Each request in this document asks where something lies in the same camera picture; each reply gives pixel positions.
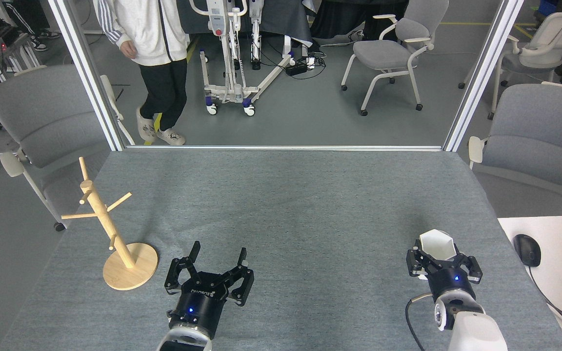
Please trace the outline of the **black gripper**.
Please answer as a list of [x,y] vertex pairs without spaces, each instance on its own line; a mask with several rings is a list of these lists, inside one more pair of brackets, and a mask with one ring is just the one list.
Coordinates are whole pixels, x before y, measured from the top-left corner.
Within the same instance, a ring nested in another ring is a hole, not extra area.
[[[254,271],[248,268],[245,260],[247,249],[243,247],[237,265],[222,276],[218,273],[198,273],[194,263],[200,249],[200,242],[195,241],[188,256],[174,258],[170,263],[164,287],[168,294],[181,290],[181,295],[176,308],[169,313],[169,328],[190,324],[203,328],[210,337],[214,337],[227,297],[234,299],[239,307],[245,305],[254,282]],[[189,272],[191,278],[180,284],[179,275],[183,269]],[[212,287],[211,284],[220,276],[221,283]],[[228,294],[228,289],[238,280],[241,280],[240,287]]]
[[[482,279],[482,269],[474,256],[458,253],[454,257],[454,266],[457,268],[438,269],[437,260],[423,250],[422,243],[417,238],[412,249],[406,254],[406,264],[410,277],[419,277],[427,274],[427,280],[433,296],[433,302],[450,290],[460,289],[474,298],[473,284],[479,284]],[[468,273],[460,268],[464,265]]]

